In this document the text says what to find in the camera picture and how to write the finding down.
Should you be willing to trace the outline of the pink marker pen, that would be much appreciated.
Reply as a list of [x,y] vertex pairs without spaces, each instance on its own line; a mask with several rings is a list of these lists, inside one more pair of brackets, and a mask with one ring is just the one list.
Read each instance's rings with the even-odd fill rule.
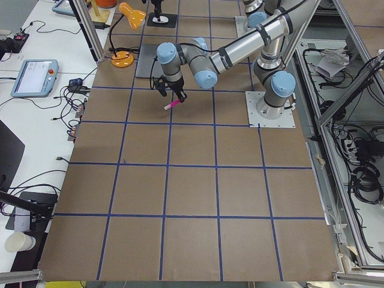
[[178,104],[180,104],[180,103],[182,103],[181,100],[173,101],[173,102],[169,103],[168,105],[164,106],[164,110],[169,110],[169,109],[171,109],[172,107],[174,107],[174,106],[176,106],[176,105],[178,105]]

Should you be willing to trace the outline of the white computer mouse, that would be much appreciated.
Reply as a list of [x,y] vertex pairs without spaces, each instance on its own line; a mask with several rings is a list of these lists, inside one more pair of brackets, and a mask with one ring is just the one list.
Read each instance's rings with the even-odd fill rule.
[[166,16],[159,16],[159,17],[154,17],[152,19],[152,22],[157,24],[166,24],[169,22],[169,19]]

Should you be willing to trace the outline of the black mousepad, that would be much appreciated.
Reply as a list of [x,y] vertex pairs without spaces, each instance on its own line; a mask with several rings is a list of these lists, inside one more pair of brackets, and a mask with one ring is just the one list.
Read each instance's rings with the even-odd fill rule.
[[178,16],[176,14],[160,14],[160,17],[156,17],[155,13],[151,13],[148,17],[147,26],[174,28]]

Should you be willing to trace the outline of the grey closed laptop notebook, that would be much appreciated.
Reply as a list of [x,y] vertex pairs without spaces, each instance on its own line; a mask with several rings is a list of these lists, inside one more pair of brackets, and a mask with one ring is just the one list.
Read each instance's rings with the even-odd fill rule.
[[137,60],[136,77],[140,79],[149,79],[152,77],[160,77],[163,74],[161,65],[155,62],[153,70],[151,69],[153,61],[156,57],[158,44],[142,44]]

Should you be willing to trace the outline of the wooden stand with orange ball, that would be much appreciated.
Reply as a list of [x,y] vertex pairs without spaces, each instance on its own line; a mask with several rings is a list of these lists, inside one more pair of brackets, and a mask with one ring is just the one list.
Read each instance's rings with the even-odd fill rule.
[[110,8],[113,8],[117,5],[117,0],[88,0],[91,8],[89,14],[92,21],[106,23],[109,15]]

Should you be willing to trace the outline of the black power adapter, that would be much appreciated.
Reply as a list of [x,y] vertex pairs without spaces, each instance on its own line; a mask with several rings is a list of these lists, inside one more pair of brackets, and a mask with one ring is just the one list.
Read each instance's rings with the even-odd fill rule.
[[96,22],[96,21],[93,21],[93,24],[94,24],[94,28],[95,29],[106,29],[106,28],[109,28],[110,25],[104,23],[104,22]]

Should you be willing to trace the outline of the orange desk lamp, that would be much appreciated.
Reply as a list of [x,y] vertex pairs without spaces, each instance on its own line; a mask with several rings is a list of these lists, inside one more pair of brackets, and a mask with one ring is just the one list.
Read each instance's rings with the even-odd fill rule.
[[121,2],[120,15],[114,17],[115,23],[109,30],[109,57],[113,66],[125,68],[134,63],[140,53],[139,33],[142,32],[146,13]]

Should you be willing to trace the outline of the blue teach pendant tablet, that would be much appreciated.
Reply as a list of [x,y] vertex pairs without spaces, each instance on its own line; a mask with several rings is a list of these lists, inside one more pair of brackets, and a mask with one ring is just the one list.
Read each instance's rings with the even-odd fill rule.
[[58,70],[55,59],[24,60],[10,95],[14,98],[48,96]]

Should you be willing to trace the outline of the black red emergency button box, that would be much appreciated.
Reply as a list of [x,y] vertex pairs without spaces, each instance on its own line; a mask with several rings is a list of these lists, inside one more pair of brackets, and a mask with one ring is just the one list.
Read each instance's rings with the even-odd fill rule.
[[19,53],[22,47],[25,45],[27,39],[29,38],[29,34],[25,32],[24,29],[21,29],[18,33],[16,33],[13,37],[13,53]]

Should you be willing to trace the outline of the white crumpled papers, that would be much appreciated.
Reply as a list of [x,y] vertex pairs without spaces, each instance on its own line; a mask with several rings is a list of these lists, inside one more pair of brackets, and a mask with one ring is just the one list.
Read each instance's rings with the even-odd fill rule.
[[343,48],[323,49],[320,51],[323,58],[315,66],[315,71],[328,79],[334,76],[349,65],[349,56]]

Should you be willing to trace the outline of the black monitor corner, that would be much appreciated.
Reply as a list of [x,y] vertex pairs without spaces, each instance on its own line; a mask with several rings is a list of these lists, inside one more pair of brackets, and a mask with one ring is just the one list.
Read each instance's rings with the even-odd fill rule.
[[1,191],[7,192],[21,163],[24,143],[1,121]]

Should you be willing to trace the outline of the white power strip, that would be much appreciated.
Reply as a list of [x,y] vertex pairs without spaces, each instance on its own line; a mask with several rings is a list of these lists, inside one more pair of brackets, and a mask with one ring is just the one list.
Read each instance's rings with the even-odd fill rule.
[[343,147],[343,153],[344,155],[350,160],[350,161],[357,161],[357,152],[358,149],[353,141],[353,137],[350,134],[347,134],[347,136],[342,140],[342,147]]

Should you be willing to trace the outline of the white paper cup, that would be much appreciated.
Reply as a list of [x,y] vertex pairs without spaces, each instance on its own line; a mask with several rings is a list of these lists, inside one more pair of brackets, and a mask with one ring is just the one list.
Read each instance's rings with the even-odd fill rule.
[[29,251],[35,247],[36,239],[22,232],[14,232],[5,241],[5,250],[9,253]]

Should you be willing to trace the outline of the aluminium frame post left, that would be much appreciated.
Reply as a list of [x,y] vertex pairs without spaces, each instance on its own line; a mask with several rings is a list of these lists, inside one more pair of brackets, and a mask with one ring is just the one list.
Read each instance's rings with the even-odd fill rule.
[[69,0],[70,7],[85,36],[85,40],[96,63],[104,61],[104,52],[93,21],[83,0]]

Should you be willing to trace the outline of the aluminium frame diagonal right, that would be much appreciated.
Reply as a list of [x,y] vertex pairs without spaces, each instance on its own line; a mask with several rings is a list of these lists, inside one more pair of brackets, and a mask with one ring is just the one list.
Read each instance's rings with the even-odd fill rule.
[[330,108],[317,120],[319,128],[324,127],[341,108],[346,107],[363,90],[365,83],[379,70],[380,64],[383,64],[383,52],[364,65],[344,95],[335,100]]

